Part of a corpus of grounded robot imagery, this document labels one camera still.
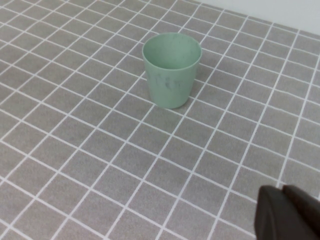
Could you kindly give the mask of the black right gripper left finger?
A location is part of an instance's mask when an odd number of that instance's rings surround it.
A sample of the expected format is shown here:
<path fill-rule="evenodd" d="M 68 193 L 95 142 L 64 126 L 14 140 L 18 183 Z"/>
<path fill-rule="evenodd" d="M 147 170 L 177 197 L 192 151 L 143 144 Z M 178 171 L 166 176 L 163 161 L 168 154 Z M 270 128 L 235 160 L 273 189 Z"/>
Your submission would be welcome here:
<path fill-rule="evenodd" d="M 282 189 L 259 188 L 254 218 L 258 240 L 314 240 L 315 233 L 304 222 Z"/>

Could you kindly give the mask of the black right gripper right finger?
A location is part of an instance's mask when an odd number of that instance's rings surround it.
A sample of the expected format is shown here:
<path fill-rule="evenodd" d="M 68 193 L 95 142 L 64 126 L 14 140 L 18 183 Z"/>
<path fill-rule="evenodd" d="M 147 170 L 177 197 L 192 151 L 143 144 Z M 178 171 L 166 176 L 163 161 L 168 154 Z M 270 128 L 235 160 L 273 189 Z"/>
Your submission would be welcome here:
<path fill-rule="evenodd" d="M 294 185 L 284 185 L 282 192 L 294 205 L 304 222 L 320 239 L 320 202 Z"/>

